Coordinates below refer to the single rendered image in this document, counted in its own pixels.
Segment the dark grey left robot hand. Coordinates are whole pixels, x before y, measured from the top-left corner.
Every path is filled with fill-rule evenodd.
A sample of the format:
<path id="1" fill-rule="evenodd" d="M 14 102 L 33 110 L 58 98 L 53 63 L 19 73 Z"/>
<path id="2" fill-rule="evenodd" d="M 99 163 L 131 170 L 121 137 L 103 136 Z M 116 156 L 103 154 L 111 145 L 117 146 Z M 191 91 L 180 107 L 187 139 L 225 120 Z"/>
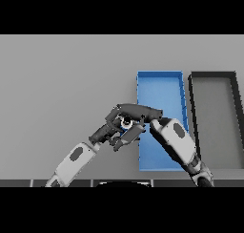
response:
<path id="1" fill-rule="evenodd" d="M 101 126 L 93 135 L 89 137 L 89 141 L 93 146 L 93 150 L 97 152 L 101 145 L 108 141 L 113 151 L 118 151 L 123 146 L 121 137 L 114 137 L 115 133 L 125 133 L 126 127 L 131 123 L 132 118 L 129 115 L 109 114 L 105 117 L 106 123 Z"/>

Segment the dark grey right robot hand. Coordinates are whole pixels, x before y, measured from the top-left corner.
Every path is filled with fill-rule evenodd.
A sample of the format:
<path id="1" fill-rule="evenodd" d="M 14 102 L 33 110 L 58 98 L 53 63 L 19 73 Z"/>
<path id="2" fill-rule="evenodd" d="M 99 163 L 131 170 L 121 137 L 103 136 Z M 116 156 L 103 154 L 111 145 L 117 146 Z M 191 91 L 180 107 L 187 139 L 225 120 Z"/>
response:
<path id="1" fill-rule="evenodd" d="M 150 123 L 154 119 L 161 119 L 163 116 L 161 109 L 137 104 L 118 104 L 118 111 L 120 116 L 131 119 L 132 126 L 115 143 L 114 151 L 135 141 L 141 133 L 145 132 L 146 123 Z"/>

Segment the blue pipe with pale ring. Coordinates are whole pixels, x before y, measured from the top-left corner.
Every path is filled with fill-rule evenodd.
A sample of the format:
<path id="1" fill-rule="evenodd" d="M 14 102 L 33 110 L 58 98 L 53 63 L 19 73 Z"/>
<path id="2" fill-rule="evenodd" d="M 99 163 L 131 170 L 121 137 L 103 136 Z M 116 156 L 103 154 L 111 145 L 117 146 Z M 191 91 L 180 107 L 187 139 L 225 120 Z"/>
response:
<path id="1" fill-rule="evenodd" d="M 135 140 L 139 135 L 139 128 L 136 122 L 130 116 L 122 116 L 121 118 L 121 138 L 124 140 Z"/>

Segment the blue bin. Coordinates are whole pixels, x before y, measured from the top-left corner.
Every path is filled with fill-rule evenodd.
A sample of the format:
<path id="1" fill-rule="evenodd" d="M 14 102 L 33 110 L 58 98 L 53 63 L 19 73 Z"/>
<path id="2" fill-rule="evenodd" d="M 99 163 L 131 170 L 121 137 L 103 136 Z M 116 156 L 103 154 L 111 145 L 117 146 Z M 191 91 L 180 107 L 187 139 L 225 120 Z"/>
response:
<path id="1" fill-rule="evenodd" d="M 177 118 L 189 131 L 185 84 L 181 71 L 138 71 L 137 103 L 163 111 L 163 117 Z M 143 172 L 182 171 L 150 133 L 140 135 L 139 170 Z"/>

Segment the dark grey bin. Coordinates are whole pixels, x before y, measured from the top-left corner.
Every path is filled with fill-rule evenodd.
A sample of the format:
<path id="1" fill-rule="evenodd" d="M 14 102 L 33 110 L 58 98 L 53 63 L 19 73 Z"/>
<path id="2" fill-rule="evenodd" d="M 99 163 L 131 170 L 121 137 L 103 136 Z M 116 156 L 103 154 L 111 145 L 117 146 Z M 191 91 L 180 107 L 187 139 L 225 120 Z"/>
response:
<path id="1" fill-rule="evenodd" d="M 188 77 L 197 153 L 211 169 L 244 169 L 244 112 L 236 72 Z"/>

